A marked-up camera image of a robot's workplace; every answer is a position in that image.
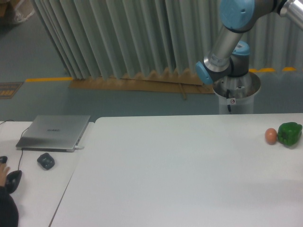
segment bell pepper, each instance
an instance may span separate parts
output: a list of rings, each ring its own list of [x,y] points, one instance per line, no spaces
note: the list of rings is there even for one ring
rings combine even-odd
[[[287,146],[296,144],[302,134],[302,125],[296,122],[281,124],[278,130],[278,140]]]

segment yellow tape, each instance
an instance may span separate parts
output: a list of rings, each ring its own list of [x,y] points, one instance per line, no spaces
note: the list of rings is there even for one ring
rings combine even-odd
[[[293,68],[293,67],[286,67],[284,68],[282,71],[297,71],[297,69]]]
[[[46,81],[65,81],[72,80],[71,77],[55,77],[55,78],[34,78],[34,79],[26,79],[25,82],[46,82]]]
[[[296,68],[293,67],[286,67],[282,71],[297,71]],[[249,72],[276,72],[273,68],[264,68],[264,69],[249,69]],[[66,81],[72,80],[71,77],[54,77],[54,78],[34,78],[34,79],[26,79],[25,82],[47,82],[47,81]]]

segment computer mouse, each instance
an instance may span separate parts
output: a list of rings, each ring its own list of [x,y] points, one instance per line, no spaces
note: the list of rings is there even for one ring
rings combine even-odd
[[[7,160],[8,160],[8,157],[6,157],[6,156],[1,156],[0,157],[0,163],[6,163],[7,162]]]
[[[37,162],[40,163],[40,165],[46,170],[51,169],[55,165],[55,160],[52,156],[50,156],[49,153],[40,155],[40,157],[37,159]]]
[[[18,188],[18,185],[21,180],[21,176],[22,176],[21,170],[13,171],[7,175],[5,188],[9,194],[12,194]]]

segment brown egg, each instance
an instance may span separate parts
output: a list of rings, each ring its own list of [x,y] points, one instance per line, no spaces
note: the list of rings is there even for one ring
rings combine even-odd
[[[275,129],[267,129],[265,132],[265,140],[267,143],[273,145],[276,143],[276,130]]]

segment person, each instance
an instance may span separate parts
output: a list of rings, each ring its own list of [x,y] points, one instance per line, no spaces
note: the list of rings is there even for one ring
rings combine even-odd
[[[0,163],[0,227],[17,227],[19,222],[18,209],[4,187],[8,172],[9,167]]]

